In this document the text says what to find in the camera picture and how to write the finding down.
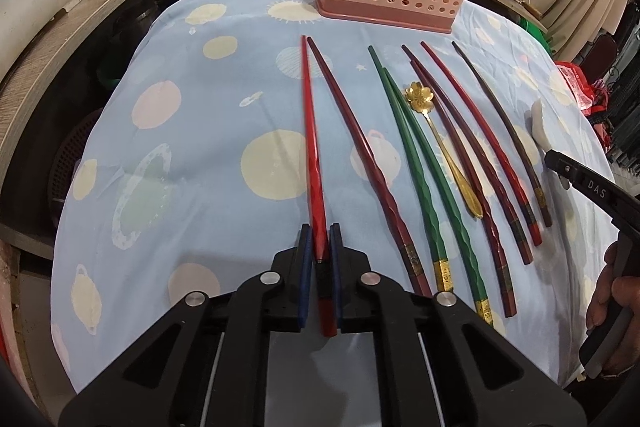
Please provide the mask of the bright red chopstick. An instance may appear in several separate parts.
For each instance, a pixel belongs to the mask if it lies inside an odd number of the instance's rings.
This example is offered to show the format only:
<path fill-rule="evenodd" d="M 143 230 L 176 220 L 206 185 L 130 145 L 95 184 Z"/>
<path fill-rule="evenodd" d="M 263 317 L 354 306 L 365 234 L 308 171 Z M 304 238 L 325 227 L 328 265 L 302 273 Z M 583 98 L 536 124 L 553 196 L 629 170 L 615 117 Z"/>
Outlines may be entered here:
<path fill-rule="evenodd" d="M 314 97 L 312 96 L 311 68 L 309 63 L 307 37 L 300 37 L 300 64 L 302 64 L 303 111 L 307 154 L 307 194 L 310 226 L 314 236 L 314 267 L 320 329 L 326 338 L 337 333 L 335 305 L 333 302 L 333 265 L 328 246 L 326 229 L 326 208 L 324 208 L 322 176 L 316 118 L 314 118 Z"/>

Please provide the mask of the dark red twisted chopstick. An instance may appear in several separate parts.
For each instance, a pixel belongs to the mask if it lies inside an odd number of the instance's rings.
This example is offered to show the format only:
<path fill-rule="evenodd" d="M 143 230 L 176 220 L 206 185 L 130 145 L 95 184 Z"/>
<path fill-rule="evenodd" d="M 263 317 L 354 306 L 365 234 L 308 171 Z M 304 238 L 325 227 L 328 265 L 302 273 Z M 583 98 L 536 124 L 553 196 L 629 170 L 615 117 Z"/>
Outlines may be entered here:
<path fill-rule="evenodd" d="M 338 85 L 333 72 L 331 72 L 328 63 L 314 42 L 314 39 L 307 37 L 306 41 L 312 54 L 314 54 L 323 78 L 326 80 L 334 101 L 345 121 L 346 127 L 352 136 L 352 141 L 354 141 L 356 151 L 363 163 L 364 170 L 366 170 L 368 180 L 373 187 L 374 193 L 384 213 L 387 228 L 390 230 L 390 235 L 393 237 L 402 262 L 404 262 L 412 289 L 416 295 L 432 297 L 431 287 L 425 275 L 419 254 L 416 251 L 416 246 L 414 246 L 413 239 L 405 221 L 401 218 L 397 202 L 387 187 L 384 174 L 375 161 L 369 142 L 354 112 L 350 108 L 347 98 L 345 98 L 343 91 Z"/>

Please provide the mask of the red chopstick dark end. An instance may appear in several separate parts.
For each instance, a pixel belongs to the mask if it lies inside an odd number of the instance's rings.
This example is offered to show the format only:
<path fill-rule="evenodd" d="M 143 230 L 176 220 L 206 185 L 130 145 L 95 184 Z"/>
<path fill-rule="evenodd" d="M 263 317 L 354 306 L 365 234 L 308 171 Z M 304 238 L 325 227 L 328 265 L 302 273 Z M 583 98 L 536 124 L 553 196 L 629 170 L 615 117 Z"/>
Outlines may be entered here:
<path fill-rule="evenodd" d="M 542 237 L 541 237 L 541 233 L 538 227 L 538 222 L 534 215 L 533 209 L 532 207 L 530 207 L 529 199 L 524 191 L 524 188 L 522 187 L 520 178 L 518 177 L 515 170 L 513 169 L 508 155 L 504 153 L 504 150 L 502 149 L 501 144 L 498 141 L 495 133 L 492 131 L 491 127 L 489 126 L 484 116 L 480 113 L 480 110 L 477 108 L 472 98 L 464 91 L 460 82 L 456 78 L 454 78 L 454 75 L 451 74 L 450 70 L 447 68 L 444 62 L 436 55 L 434 50 L 424 41 L 420 42 L 420 46 L 422 46 L 422 48 L 426 51 L 426 53 L 431 57 L 432 61 L 438 66 L 438 68 L 442 71 L 442 73 L 448 79 L 451 86 L 454 88 L 454 90 L 456 90 L 457 94 L 459 95 L 459 98 L 461 98 L 462 103 L 466 106 L 466 109 L 470 112 L 471 116 L 473 117 L 473 121 L 475 122 L 475 124 L 477 124 L 478 127 L 480 127 L 480 131 L 484 134 L 484 138 L 488 141 L 491 147 L 491 150 L 494 152 L 494 155 L 499 161 L 502 171 L 506 176 L 506 181 L 508 181 L 511 187 L 511 190 L 515 196 L 515 200 L 518 202 L 518 207 L 520 207 L 521 214 L 522 214 L 522 217 L 524 218 L 524 222 L 526 224 L 526 228 L 528 230 L 528 234 L 529 234 L 530 240 L 532 241 L 532 244 L 535 247 L 540 246 L 542 244 Z M 444 90 L 444 88 L 438 82 L 437 84 L 439 85 L 439 87 L 442 88 L 442 90 Z M 469 119 L 465 118 L 464 116 L 463 118 L 470 127 Z"/>

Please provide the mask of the green chopstick gold band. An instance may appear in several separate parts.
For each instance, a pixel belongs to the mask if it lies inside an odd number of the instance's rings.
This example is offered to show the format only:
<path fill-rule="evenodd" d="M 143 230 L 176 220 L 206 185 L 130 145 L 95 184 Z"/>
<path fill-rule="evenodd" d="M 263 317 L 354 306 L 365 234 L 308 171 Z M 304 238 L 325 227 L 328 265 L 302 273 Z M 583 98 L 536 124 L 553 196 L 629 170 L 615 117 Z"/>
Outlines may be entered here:
<path fill-rule="evenodd" d="M 416 144 L 413 142 L 412 133 L 408 124 L 408 117 L 402 109 L 402 103 L 399 100 L 399 96 L 395 93 L 392 80 L 390 80 L 390 75 L 388 75 L 386 68 L 382 65 L 374 47 L 368 46 L 368 51 L 372 58 L 374 67 L 378 72 L 378 77 L 380 77 L 382 81 L 382 85 L 385 90 L 388 103 L 390 103 L 390 108 L 392 109 L 400 134 L 400 139 L 407 156 L 412 182 L 414 189 L 416 190 L 416 196 L 418 196 L 419 199 L 428 246 L 430 246 L 437 290 L 452 291 L 454 289 L 454 284 L 452 283 L 445 243 L 440 235 L 439 220 L 433 206 L 431 190 L 424 178 L 422 162 L 420 161 L 418 151 L 416 150 Z"/>

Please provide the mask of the dark brown chopstick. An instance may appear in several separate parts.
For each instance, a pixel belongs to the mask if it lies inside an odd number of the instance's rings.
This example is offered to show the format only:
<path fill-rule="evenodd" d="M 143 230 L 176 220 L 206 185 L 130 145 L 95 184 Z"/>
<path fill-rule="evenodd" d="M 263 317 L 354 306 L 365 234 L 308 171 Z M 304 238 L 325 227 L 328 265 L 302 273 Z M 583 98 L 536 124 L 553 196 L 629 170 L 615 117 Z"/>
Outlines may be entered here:
<path fill-rule="evenodd" d="M 518 151 L 518 156 L 521 157 L 521 161 L 522 161 L 523 166 L 524 166 L 524 168 L 526 170 L 528 179 L 529 179 L 529 181 L 532 184 L 532 187 L 534 189 L 535 196 L 536 196 L 536 201 L 537 201 L 538 207 L 540 209 L 542 219 L 544 219 L 544 225 L 547 228 L 550 228 L 551 225 L 552 225 L 552 217 L 551 217 L 551 213 L 550 213 L 550 210 L 549 210 L 548 202 L 547 202 L 547 199 L 546 199 L 546 194 L 544 194 L 544 189 L 542 188 L 542 185 L 541 185 L 541 183 L 539 181 L 537 173 L 536 173 L 536 171 L 534 169 L 534 166 L 533 166 L 532 162 L 530 161 L 530 158 L 529 158 L 529 156 L 527 154 L 527 150 L 526 150 L 522 140 L 520 139 L 520 136 L 518 135 L 518 132 L 516 132 L 516 130 L 515 130 L 513 124 L 512 124 L 512 121 L 510 121 L 510 118 L 509 118 L 508 114 L 503 109 L 503 107 L 500 104 L 498 98 L 495 96 L 495 93 L 492 92 L 491 87 L 489 87 L 489 84 L 484 79 L 484 77 L 482 75 L 480 75 L 480 72 L 477 70 L 475 65 L 472 63 L 472 61 L 469 59 L 469 57 L 462 50 L 462 47 L 459 46 L 455 41 L 453 41 L 451 43 L 451 45 L 456 50 L 457 54 L 459 54 L 462 57 L 462 60 L 465 61 L 465 64 L 469 66 L 469 69 L 471 69 L 472 74 L 476 78 L 477 82 L 480 84 L 480 87 L 485 92 L 488 100 L 491 101 L 491 104 L 495 107 L 496 112 L 498 113 L 500 119 L 503 122 L 503 126 L 506 127 L 506 131 L 510 134 L 510 138 L 511 138 L 516 150 Z"/>

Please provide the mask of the maroon chopstick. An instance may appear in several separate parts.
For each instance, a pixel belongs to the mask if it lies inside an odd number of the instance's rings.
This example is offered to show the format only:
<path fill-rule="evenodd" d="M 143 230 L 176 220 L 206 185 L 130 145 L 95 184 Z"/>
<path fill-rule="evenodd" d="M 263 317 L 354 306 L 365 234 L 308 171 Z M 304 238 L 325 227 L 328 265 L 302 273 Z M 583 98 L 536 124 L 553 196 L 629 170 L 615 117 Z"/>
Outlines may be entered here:
<path fill-rule="evenodd" d="M 412 64 L 416 64 L 418 71 L 424 76 L 425 81 L 427 83 L 427 87 L 431 88 L 437 94 L 437 101 L 442 102 L 448 109 L 449 114 L 454 117 L 454 120 L 458 124 L 460 130 L 465 135 L 465 138 L 468 140 L 469 144 L 474 150 L 474 154 L 477 157 L 482 169 L 485 173 L 485 176 L 492 188 L 494 189 L 498 201 L 500 202 L 500 206 L 502 209 L 502 213 L 504 217 L 506 217 L 506 222 L 511 229 L 512 235 L 514 237 L 515 244 L 518 245 L 518 251 L 520 252 L 521 258 L 523 260 L 524 265 L 530 265 L 533 261 L 533 254 L 530 251 L 529 243 L 526 239 L 526 234 L 522 228 L 520 219 L 518 219 L 518 214 L 516 213 L 513 205 L 510 202 L 508 194 L 506 194 L 506 189 L 504 188 L 502 182 L 500 181 L 498 174 L 496 173 L 496 169 L 491 164 L 491 161 L 485 154 L 484 148 L 480 145 L 480 142 L 477 141 L 475 135 L 473 134 L 471 128 L 464 120 L 463 116 L 457 110 L 457 107 L 454 106 L 454 102 L 448 98 L 446 92 L 442 90 L 441 87 L 437 84 L 433 76 L 427 72 L 426 68 L 420 63 L 420 61 L 416 58 L 416 56 L 409 50 L 408 46 L 403 44 L 401 49 L 408 55 Z"/>
<path fill-rule="evenodd" d="M 480 179 L 478 179 L 471 158 L 469 158 L 466 147 L 460 139 L 456 126 L 451 121 L 446 108 L 435 95 L 432 96 L 431 102 L 435 106 L 435 110 L 447 130 L 449 139 L 454 146 L 454 150 L 462 162 L 462 169 L 465 174 L 465 178 L 468 179 L 469 184 L 471 185 L 471 191 L 477 199 L 477 202 L 480 204 L 480 208 L 483 210 L 482 222 L 490 246 L 492 260 L 494 260 L 503 313 L 506 317 L 514 317 L 516 312 L 518 312 L 518 309 L 516 309 L 516 300 L 508 260 L 506 260 L 506 253 L 501 245 L 498 228 L 495 224 L 494 218 L 492 217 L 490 206 L 484 196 L 482 184 L 480 183 Z"/>

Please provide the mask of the gold flower spoon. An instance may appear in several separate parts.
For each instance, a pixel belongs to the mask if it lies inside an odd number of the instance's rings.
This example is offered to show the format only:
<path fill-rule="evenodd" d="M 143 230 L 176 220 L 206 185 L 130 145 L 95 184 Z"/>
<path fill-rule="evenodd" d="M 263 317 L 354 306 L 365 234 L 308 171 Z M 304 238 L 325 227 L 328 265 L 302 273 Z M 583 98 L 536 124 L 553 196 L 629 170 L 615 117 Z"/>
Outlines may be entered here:
<path fill-rule="evenodd" d="M 430 127 L 438 147 L 442 152 L 442 156 L 444 156 L 449 167 L 451 176 L 454 178 L 454 183 L 457 184 L 466 209 L 469 210 L 469 213 L 471 213 L 471 215 L 476 219 L 482 219 L 484 217 L 482 205 L 480 205 L 480 201 L 475 195 L 470 182 L 465 178 L 465 175 L 460 170 L 457 161 L 455 161 L 450 154 L 442 136 L 434 124 L 433 118 L 431 117 L 431 111 L 435 107 L 433 102 L 434 94 L 432 90 L 424 87 L 419 81 L 413 81 L 413 83 L 405 89 L 405 99 L 416 113 L 423 116 L 427 126 Z"/>

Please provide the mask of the white foam piece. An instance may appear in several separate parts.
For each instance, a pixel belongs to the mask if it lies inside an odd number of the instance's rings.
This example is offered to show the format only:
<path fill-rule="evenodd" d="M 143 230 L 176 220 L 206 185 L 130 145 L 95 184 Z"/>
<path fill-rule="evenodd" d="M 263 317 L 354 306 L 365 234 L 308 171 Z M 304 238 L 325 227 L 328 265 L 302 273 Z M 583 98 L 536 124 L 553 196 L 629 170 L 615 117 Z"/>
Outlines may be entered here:
<path fill-rule="evenodd" d="M 544 153 L 549 152 L 552 149 L 552 145 L 544 127 L 544 106 L 540 98 L 530 106 L 528 120 L 530 133 L 535 143 Z"/>

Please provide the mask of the red plastic bag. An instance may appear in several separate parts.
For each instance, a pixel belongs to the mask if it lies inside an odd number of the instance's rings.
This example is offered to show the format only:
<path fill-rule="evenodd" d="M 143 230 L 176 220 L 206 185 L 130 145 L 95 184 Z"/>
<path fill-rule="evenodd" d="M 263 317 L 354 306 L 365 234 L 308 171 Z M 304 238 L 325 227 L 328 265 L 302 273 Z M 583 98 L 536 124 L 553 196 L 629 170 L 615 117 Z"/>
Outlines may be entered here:
<path fill-rule="evenodd" d="M 582 69 L 573 63 L 556 62 L 555 66 L 572 92 L 582 115 L 591 117 L 608 110 L 608 90 L 602 80 L 590 82 Z"/>

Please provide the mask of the blue planet-print tablecloth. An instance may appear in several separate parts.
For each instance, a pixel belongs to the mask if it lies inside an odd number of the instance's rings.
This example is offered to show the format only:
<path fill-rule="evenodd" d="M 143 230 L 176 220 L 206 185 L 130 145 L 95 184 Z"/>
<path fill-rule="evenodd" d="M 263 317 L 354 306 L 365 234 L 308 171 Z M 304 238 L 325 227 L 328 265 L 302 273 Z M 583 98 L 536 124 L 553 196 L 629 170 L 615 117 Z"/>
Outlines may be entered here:
<path fill-rule="evenodd" d="M 524 265 L 494 189 L 484 186 L 508 257 L 518 313 L 506 317 L 483 225 L 466 218 L 498 331 L 551 378 L 578 371 L 585 312 L 615 239 L 610 220 L 544 169 L 528 111 L 541 99 L 555 150 L 610 167 L 546 50 L 472 3 L 450 35 L 329 20 L 314 0 L 179 0 L 153 23 L 93 128 L 56 234 L 51 334 L 85 387 L 187 291 L 226 293 L 295 242 L 308 218 L 300 37 L 336 77 L 423 262 L 430 246 L 390 104 L 368 46 L 399 86 L 405 44 L 447 91 L 426 42 L 483 112 L 518 176 L 510 134 L 455 41 L 518 132 L 551 207 Z"/>

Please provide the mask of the grey countertop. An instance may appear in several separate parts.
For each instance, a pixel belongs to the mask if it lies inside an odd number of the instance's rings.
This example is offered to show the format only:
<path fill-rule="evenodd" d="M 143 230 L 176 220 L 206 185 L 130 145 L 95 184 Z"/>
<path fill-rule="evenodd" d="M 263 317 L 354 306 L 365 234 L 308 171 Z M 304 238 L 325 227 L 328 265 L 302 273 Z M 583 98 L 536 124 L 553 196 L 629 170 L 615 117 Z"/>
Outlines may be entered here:
<path fill-rule="evenodd" d="M 1 173 L 6 174 L 30 116 L 81 44 L 127 0 L 81 0 L 55 20 L 1 83 Z"/>

